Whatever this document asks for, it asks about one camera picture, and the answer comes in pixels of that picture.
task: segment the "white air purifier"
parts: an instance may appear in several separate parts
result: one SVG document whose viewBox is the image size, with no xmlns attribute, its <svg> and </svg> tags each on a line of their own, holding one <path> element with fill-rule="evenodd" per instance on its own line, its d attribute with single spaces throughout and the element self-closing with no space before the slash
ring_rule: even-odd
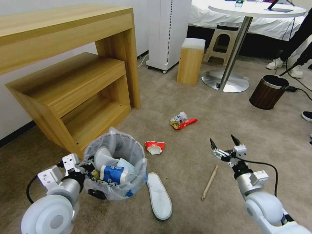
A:
<svg viewBox="0 0 312 234">
<path fill-rule="evenodd" d="M 166 73 L 180 60 L 192 0 L 149 0 L 148 68 Z"/>
</svg>

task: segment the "carpet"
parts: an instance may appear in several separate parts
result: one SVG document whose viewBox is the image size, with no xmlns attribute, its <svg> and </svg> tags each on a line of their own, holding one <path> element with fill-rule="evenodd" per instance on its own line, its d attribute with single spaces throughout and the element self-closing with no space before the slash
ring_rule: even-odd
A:
<svg viewBox="0 0 312 234">
<path fill-rule="evenodd" d="M 139 68 L 142 108 L 131 114 L 117 129 L 145 141 L 167 143 L 160 155 L 147 151 L 148 171 L 156 172 L 171 197 L 172 216 L 158 220 L 152 211 L 147 186 L 123 201 L 101 201 L 83 190 L 80 211 L 72 233 L 262 233 L 244 210 L 233 171 L 227 163 L 211 155 L 209 138 L 221 149 L 232 149 L 230 134 L 246 144 L 247 159 L 268 162 L 279 171 L 278 198 L 301 225 L 312 230 L 312 124 L 300 115 L 311 111 L 312 103 L 301 91 L 285 93 L 272 110 L 260 110 L 248 99 L 264 74 L 267 61 L 239 57 L 233 72 L 249 78 L 250 87 L 242 93 L 222 93 L 207 87 L 199 78 L 196 86 L 176 82 L 178 65 L 167 74 Z M 202 64 L 201 73 L 215 64 Z M 302 81 L 312 87 L 312 73 L 304 69 Z M 301 87 L 288 78 L 292 85 Z M 198 122 L 175 131 L 169 120 L 186 112 Z M 19 233 L 23 213 L 29 207 L 25 195 L 29 180 L 38 172 L 68 154 L 49 141 L 38 127 L 27 131 L 0 148 L 0 230 Z M 201 201 L 202 192 L 215 167 L 216 177 Z M 270 178 L 265 190 L 274 192 L 274 170 L 249 164 L 254 171 L 265 170 Z M 31 187 L 34 200 L 45 196 L 38 181 Z"/>
</svg>

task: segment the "bottle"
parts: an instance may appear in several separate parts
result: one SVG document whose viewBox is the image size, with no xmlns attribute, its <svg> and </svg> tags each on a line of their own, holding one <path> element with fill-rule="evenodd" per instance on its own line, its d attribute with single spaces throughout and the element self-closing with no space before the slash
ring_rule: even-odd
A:
<svg viewBox="0 0 312 234">
<path fill-rule="evenodd" d="M 244 0 L 236 0 L 235 7 L 242 7 Z"/>
</svg>

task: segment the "red snack wrapper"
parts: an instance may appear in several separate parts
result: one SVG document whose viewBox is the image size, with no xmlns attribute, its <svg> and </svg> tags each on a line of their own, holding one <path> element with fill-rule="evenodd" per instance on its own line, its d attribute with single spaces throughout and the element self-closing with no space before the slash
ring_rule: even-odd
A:
<svg viewBox="0 0 312 234">
<path fill-rule="evenodd" d="M 146 150 L 150 154 L 160 154 L 165 148 L 165 142 L 147 141 L 144 143 Z"/>
<path fill-rule="evenodd" d="M 197 122 L 197 121 L 198 121 L 198 119 L 196 119 L 196 118 L 186 120 L 186 121 L 184 121 L 184 122 L 181 123 L 181 125 L 178 127 L 178 129 L 185 128 L 187 125 L 192 124 L 192 123 L 195 123 L 195 122 Z"/>
</svg>

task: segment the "metal table leg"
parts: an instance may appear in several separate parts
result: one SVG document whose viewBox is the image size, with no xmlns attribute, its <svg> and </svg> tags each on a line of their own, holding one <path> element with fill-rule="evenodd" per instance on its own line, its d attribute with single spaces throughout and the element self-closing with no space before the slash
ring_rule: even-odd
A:
<svg viewBox="0 0 312 234">
<path fill-rule="evenodd" d="M 248 80 L 244 79 L 240 75 L 231 74 L 231 71 L 234 67 L 237 55 L 241 50 L 241 46 L 247 35 L 252 20 L 253 17 L 245 16 L 225 70 L 212 70 L 202 74 L 202 81 L 206 85 L 213 89 L 221 90 L 227 93 L 238 93 L 248 89 Z"/>
</svg>

